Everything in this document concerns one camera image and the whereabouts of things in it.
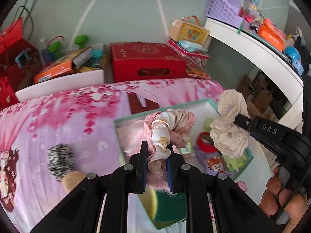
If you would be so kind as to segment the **person's right hand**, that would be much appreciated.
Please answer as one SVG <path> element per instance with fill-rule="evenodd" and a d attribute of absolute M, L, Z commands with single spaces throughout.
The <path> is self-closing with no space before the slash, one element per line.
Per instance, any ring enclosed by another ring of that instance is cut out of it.
<path fill-rule="evenodd" d="M 274 215 L 278 210 L 278 205 L 283 206 L 293 193 L 291 190 L 281 187 L 281 182 L 278 178 L 279 169 L 280 166 L 276 166 L 273 169 L 273 176 L 268 180 L 267 189 L 262 195 L 261 203 L 258 205 L 268 217 Z M 299 194 L 295 194 L 284 208 L 284 211 L 289 214 L 289 220 L 283 232 L 292 232 L 307 209 L 306 199 Z"/>

